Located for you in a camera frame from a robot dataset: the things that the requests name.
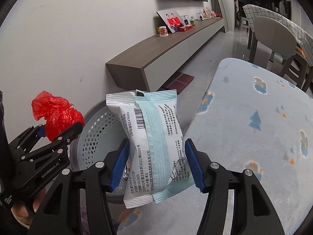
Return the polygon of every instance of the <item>red plastic bag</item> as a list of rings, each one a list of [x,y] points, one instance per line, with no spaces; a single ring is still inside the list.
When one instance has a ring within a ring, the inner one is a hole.
[[[52,142],[61,132],[65,131],[76,122],[84,126],[83,115],[74,108],[73,104],[65,98],[53,96],[43,91],[32,101],[32,114],[38,121],[44,118],[47,122],[45,131],[47,138]]]

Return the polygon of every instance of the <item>small bottle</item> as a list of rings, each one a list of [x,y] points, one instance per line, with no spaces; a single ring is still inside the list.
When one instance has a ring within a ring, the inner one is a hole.
[[[190,24],[195,25],[195,19],[193,18],[193,16],[191,16],[191,18],[190,18]]]

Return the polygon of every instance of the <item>white plastic package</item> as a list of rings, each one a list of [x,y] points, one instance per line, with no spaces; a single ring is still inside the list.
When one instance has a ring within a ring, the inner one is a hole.
[[[130,140],[127,208],[161,202],[194,184],[176,118],[176,90],[106,95]]]

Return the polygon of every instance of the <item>white wall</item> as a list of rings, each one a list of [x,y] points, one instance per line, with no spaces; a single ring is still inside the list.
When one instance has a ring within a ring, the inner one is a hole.
[[[291,0],[291,21],[313,36],[313,25],[297,0]]]
[[[43,90],[67,98],[82,114],[121,91],[105,63],[155,34],[157,10],[195,16],[205,6],[212,8],[189,0],[18,0],[0,28],[8,140],[39,124],[31,101]]]
[[[225,17],[228,25],[228,30],[233,32],[235,28],[235,6],[234,0],[222,0],[224,9],[225,9]]]

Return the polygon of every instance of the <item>light blue package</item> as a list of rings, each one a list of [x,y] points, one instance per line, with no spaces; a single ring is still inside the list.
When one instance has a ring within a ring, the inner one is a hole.
[[[194,184],[183,134],[176,118],[176,90],[144,93],[137,90],[136,103],[145,121],[154,179],[153,198],[161,202]]]

